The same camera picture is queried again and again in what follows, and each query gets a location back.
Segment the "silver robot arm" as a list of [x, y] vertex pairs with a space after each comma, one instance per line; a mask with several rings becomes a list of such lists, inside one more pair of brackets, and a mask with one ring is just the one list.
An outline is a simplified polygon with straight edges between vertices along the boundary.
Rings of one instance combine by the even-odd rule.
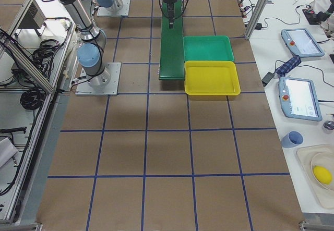
[[[104, 32], [96, 26], [89, 10], [81, 0], [59, 0], [76, 24], [83, 45], [77, 52], [79, 63], [86, 73], [86, 81], [91, 87], [109, 83], [111, 78], [108, 66], [103, 63], [103, 52], [106, 44]], [[120, 0], [97, 0], [106, 8], [118, 8]], [[162, 0], [159, 2], [162, 14], [160, 79], [180, 80], [183, 71], [183, 23], [184, 8], [181, 0]]]
[[122, 0], [96, 0], [101, 7], [118, 11], [123, 7]]

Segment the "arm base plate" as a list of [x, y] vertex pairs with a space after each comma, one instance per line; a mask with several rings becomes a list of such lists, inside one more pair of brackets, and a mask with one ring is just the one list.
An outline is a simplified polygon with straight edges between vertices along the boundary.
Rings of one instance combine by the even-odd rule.
[[121, 63], [105, 63], [104, 72], [88, 81], [84, 79], [76, 86], [77, 96], [116, 96], [121, 72]]
[[131, 0], [97, 0], [98, 17], [128, 17]]

